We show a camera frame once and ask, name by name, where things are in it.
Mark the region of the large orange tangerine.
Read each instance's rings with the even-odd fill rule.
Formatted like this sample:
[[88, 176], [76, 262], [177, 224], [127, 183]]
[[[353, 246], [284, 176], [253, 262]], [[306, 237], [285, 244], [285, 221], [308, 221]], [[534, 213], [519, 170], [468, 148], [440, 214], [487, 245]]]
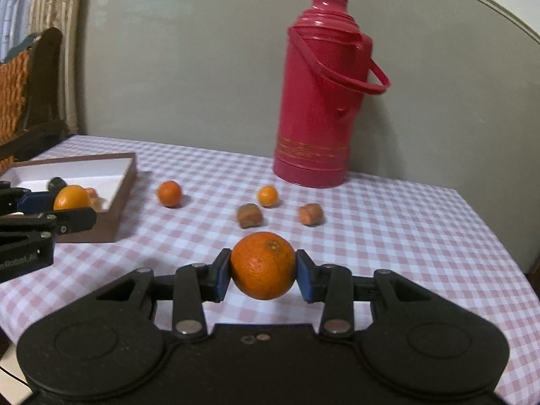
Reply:
[[273, 300], [294, 284], [296, 253], [290, 243], [275, 233], [259, 231], [237, 242], [231, 254], [234, 283], [256, 300]]

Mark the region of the dark round fruit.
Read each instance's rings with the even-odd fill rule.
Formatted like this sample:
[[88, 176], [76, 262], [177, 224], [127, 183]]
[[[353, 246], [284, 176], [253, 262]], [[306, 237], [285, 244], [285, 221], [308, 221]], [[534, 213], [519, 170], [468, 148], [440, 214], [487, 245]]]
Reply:
[[67, 183], [64, 179], [60, 177], [50, 178], [47, 184], [47, 191], [57, 195], [64, 187], [67, 187]]

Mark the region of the orange fruit piece in tray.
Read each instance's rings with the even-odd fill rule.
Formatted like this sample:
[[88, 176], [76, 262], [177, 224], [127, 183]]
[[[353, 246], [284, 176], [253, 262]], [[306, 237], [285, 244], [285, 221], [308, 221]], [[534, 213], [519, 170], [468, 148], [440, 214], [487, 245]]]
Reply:
[[90, 199], [98, 198], [97, 191], [93, 187], [86, 187], [85, 188], [87, 194], [89, 195]]

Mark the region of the brown white cardboard tray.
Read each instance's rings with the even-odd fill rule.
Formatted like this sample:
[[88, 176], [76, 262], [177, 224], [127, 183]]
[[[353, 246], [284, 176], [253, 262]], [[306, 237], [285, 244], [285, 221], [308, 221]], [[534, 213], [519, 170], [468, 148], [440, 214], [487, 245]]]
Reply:
[[72, 156], [12, 165], [1, 179], [30, 191], [15, 213], [37, 215], [52, 210], [89, 207], [96, 222], [88, 231], [63, 228], [59, 243], [115, 241], [122, 212], [137, 175], [134, 153]]

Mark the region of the orange woven sofa cushion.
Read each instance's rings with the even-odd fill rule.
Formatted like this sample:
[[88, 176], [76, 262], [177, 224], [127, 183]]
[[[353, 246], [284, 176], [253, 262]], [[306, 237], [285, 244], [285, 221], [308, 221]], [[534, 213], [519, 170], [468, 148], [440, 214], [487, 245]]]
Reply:
[[30, 51], [24, 49], [1, 65], [1, 143], [12, 140], [27, 104]]

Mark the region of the small orange tangerine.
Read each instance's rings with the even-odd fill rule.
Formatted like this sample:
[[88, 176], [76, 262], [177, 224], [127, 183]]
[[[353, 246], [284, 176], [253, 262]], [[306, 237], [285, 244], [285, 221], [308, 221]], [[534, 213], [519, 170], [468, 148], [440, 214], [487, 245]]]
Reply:
[[181, 204], [182, 189], [176, 181], [165, 181], [157, 188], [157, 199], [166, 208], [177, 208]]

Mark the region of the pink checkered tablecloth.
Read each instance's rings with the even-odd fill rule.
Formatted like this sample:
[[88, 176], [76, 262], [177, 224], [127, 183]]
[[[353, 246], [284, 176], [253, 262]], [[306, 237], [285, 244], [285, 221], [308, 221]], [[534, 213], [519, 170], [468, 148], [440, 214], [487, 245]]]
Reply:
[[[539, 300], [516, 262], [455, 190], [366, 174], [332, 189], [288, 184], [268, 158], [76, 135], [48, 157], [134, 153], [137, 178], [113, 243], [59, 244], [46, 269], [1, 287], [1, 326], [12, 340], [42, 316], [139, 267], [170, 274], [211, 262], [244, 235], [236, 209], [265, 185], [281, 204], [266, 231], [318, 263], [357, 275], [389, 269], [489, 319], [504, 332], [510, 360], [497, 391], [511, 404], [539, 400]], [[166, 208], [157, 188], [176, 181], [181, 204]], [[324, 222], [305, 226], [298, 209], [318, 203]]]

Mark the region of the small round kumquat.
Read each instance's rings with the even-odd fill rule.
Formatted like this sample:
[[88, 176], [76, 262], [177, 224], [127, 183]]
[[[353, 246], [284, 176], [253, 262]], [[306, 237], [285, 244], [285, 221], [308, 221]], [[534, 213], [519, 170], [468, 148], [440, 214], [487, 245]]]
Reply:
[[278, 191], [273, 186], [263, 186], [257, 192], [257, 200], [265, 208], [275, 207], [279, 203]]

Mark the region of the red thermos flask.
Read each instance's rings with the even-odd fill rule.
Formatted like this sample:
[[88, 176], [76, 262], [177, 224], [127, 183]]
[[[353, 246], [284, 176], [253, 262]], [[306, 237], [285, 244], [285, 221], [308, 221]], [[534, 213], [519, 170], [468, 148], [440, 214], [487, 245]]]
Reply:
[[274, 171], [304, 187], [341, 185], [364, 96], [391, 82], [372, 58], [347, 0], [312, 0], [288, 27]]

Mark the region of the window with metal frame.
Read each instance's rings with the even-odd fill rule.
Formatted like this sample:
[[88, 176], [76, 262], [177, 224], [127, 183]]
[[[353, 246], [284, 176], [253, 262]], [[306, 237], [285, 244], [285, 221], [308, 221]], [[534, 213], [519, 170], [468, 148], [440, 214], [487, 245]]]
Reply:
[[36, 37], [30, 27], [33, 0], [1, 0], [1, 62], [18, 53], [22, 45]]

